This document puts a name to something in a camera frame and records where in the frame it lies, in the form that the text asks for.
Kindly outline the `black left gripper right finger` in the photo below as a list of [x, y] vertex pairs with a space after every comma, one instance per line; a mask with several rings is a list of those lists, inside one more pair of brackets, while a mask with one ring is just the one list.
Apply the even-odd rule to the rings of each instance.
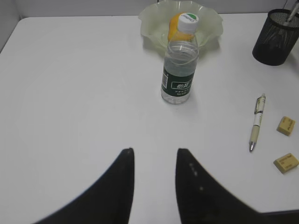
[[298, 210], [259, 213], [221, 186], [185, 148], [177, 151], [176, 199], [183, 224], [297, 224]]

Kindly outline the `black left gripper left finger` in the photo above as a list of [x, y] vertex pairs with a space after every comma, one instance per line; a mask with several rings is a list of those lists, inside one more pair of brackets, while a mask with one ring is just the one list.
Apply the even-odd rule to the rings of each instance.
[[134, 197], [135, 154], [123, 149], [85, 192], [40, 224], [127, 224]]

